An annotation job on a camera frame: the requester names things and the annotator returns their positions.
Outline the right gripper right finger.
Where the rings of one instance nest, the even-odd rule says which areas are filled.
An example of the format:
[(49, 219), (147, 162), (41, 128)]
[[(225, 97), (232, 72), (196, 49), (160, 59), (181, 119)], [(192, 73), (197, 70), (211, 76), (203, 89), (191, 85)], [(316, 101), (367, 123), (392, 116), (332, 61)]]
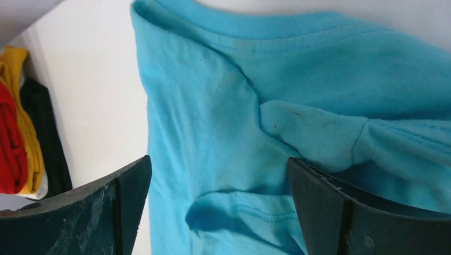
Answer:
[(368, 193), (302, 159), (287, 172), (308, 254), (450, 254), (450, 214)]

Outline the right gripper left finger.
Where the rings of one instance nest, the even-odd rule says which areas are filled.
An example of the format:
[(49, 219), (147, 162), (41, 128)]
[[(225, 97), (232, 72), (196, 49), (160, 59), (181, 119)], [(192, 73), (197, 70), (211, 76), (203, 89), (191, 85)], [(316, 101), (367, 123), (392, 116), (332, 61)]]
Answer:
[(1, 254), (131, 254), (148, 188), (144, 156), (76, 189), (1, 211)]

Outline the turquoise t shirt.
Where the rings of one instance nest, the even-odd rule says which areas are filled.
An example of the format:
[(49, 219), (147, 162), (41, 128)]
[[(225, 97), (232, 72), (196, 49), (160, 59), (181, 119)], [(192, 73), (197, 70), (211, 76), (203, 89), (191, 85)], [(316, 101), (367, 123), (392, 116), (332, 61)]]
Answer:
[(450, 212), (450, 54), (320, 12), (131, 5), (152, 254), (305, 254), (286, 164)]

